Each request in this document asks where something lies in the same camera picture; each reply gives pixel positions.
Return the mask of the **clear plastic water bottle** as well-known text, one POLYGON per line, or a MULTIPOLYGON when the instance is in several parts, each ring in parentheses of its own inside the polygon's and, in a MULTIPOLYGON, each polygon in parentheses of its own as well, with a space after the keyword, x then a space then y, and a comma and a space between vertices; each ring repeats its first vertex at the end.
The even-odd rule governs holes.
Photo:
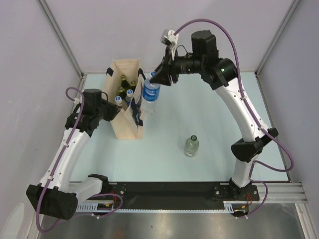
POLYGON ((123 100, 120 96, 115 97, 115 105, 119 110, 123 108, 123 100))

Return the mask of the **blue label water bottle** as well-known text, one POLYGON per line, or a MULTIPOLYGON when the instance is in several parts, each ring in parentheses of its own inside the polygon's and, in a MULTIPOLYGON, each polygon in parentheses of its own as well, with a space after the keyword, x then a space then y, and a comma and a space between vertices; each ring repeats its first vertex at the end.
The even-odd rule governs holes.
POLYGON ((128 89, 126 91, 125 102, 126 102, 127 106, 130 105, 132 98, 133 98, 133 95, 134 95, 134 91, 132 89, 128 89))
POLYGON ((152 113, 155 110, 156 102, 160 94, 160 84, 151 83, 150 79, 156 74, 155 71, 150 72, 150 76, 144 81, 142 110, 146 113, 152 113))

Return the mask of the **green glass bottle front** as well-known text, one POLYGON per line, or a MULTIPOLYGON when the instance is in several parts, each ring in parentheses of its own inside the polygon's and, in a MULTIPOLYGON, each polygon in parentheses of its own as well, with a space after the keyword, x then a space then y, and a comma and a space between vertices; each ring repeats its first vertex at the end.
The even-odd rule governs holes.
POLYGON ((118 87, 118 96, 122 98, 122 100, 126 97, 126 91, 123 87, 118 87))

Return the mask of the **green glass bottle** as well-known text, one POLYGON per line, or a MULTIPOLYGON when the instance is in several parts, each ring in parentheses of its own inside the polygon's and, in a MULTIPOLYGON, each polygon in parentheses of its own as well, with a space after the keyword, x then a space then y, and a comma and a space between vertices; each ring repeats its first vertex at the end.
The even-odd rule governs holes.
POLYGON ((121 75, 120 76, 120 80, 121 80, 121 87, 126 90, 128 90, 130 88, 130 84, 127 80, 127 77, 125 75, 121 75))
POLYGON ((122 100, 126 97, 126 91, 123 87, 118 87, 118 96, 122 98, 122 100))

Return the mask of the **green bottle red label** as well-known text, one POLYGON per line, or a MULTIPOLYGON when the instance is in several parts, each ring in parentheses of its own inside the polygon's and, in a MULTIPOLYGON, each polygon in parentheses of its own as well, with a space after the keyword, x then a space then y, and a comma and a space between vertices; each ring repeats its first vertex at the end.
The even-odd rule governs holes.
POLYGON ((137 82, 135 80, 130 81, 130 89, 135 92, 137 82))

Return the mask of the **beige canvas tote bag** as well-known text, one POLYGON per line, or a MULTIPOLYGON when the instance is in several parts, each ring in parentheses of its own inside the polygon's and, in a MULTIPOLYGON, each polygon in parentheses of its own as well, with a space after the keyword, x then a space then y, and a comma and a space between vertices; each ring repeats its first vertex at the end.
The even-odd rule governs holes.
POLYGON ((113 60, 107 69, 103 91, 108 95, 108 101, 115 103, 118 96, 118 87, 121 86, 120 76, 125 75, 128 82, 135 80, 137 86, 129 106, 125 99, 123 108, 111 121, 117 139, 143 138, 143 113, 141 109, 144 81, 146 79, 140 67, 139 59, 113 60))

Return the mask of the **clear glass bottle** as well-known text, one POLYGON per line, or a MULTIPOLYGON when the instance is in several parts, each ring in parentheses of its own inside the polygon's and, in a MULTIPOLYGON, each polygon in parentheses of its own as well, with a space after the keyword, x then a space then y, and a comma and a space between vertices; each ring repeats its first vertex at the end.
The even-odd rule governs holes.
POLYGON ((199 149, 199 141, 196 135, 190 136, 184 145, 184 154, 186 156, 192 157, 195 156, 199 149))

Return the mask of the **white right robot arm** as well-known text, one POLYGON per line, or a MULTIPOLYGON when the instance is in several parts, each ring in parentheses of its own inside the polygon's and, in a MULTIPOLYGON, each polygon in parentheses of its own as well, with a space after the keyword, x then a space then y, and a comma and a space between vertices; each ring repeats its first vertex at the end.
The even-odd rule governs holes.
POLYGON ((259 117, 245 95, 235 64, 228 58, 220 58, 216 37, 209 30, 191 35, 192 52, 184 56, 177 53, 178 34, 165 30, 160 39, 166 45, 165 55, 151 77, 151 83, 171 86, 178 82, 180 74, 199 74, 211 89, 224 101, 241 131, 241 139, 231 146, 236 158, 233 176, 229 182, 230 196, 236 200, 248 194, 252 182, 249 172, 263 148, 278 136, 276 128, 269 128, 259 117))

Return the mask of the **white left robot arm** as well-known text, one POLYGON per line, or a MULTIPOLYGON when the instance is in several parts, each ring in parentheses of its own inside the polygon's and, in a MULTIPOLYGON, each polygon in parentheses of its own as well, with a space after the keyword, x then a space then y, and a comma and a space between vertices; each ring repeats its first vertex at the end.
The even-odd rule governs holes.
POLYGON ((78 204, 97 196, 105 199, 111 192, 108 177, 90 174, 81 183, 70 186, 69 181, 78 158, 100 121, 112 121, 120 107, 109 102, 99 89, 85 89, 66 120, 63 138, 48 170, 37 185, 29 185, 26 195, 37 215, 69 220, 78 204))

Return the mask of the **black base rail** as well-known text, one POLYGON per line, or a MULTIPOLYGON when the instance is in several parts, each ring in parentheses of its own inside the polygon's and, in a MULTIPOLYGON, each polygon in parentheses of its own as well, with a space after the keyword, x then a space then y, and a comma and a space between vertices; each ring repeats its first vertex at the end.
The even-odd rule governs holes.
POLYGON ((228 182, 109 182, 102 183, 103 193, 130 196, 203 196, 215 201, 259 201, 257 186, 249 183, 243 188, 228 182))

